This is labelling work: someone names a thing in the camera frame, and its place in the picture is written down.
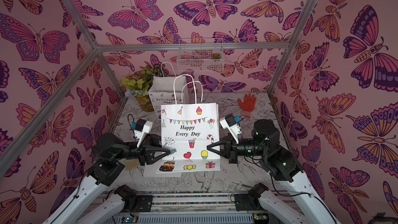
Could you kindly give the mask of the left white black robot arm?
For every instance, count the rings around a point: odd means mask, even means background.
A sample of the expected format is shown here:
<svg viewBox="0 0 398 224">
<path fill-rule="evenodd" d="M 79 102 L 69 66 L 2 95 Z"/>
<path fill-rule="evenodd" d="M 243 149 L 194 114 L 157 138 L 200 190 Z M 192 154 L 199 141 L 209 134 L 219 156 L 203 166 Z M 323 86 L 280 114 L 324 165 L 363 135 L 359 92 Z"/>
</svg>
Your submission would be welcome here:
<svg viewBox="0 0 398 224">
<path fill-rule="evenodd" d="M 123 159 L 137 159 L 141 165 L 151 165 L 171 154 L 161 146 L 161 137 L 147 135 L 141 144 L 124 142 L 113 133 L 103 134 L 93 147 L 98 160 L 83 176 L 75 191 L 44 222 L 46 224 L 102 224 L 122 210 L 134 210 L 139 205 L 137 192 L 127 185 L 116 188 L 108 199 L 85 213 L 97 197 L 110 187 L 125 166 Z"/>
</svg>

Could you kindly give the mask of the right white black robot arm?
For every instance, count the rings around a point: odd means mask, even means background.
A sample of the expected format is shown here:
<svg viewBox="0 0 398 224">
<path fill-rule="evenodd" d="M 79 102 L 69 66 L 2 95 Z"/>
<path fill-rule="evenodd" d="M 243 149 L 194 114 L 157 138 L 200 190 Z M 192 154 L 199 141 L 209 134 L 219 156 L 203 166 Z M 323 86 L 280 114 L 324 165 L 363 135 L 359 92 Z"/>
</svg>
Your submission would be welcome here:
<svg viewBox="0 0 398 224">
<path fill-rule="evenodd" d="M 281 146 L 280 131 L 273 121 L 257 120 L 249 139 L 238 137 L 241 134 L 240 121 L 239 116 L 233 115 L 221 118 L 221 127 L 229 134 L 209 144 L 208 151 L 226 158 L 229 163 L 237 163 L 239 157 L 259 157 L 258 166 L 270 175 L 272 183 L 280 183 L 286 193 L 270 190 L 258 183 L 250 188 L 246 199 L 235 201 L 236 208 L 252 203 L 284 224 L 337 224 L 338 219 L 318 195 L 303 166 Z"/>
</svg>

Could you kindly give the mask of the white paper gift bag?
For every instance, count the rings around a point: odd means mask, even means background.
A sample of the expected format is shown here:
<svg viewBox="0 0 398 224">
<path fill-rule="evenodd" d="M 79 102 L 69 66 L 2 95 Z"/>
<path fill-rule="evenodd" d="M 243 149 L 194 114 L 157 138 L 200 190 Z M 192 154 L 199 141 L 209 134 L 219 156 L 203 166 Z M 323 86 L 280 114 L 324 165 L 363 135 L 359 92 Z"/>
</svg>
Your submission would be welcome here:
<svg viewBox="0 0 398 224">
<path fill-rule="evenodd" d="M 182 177 L 182 173 L 179 172 L 158 173 L 157 170 L 159 167 L 160 166 L 157 166 L 155 164 L 146 165 L 143 177 L 155 177 L 155 178 Z"/>
</svg>

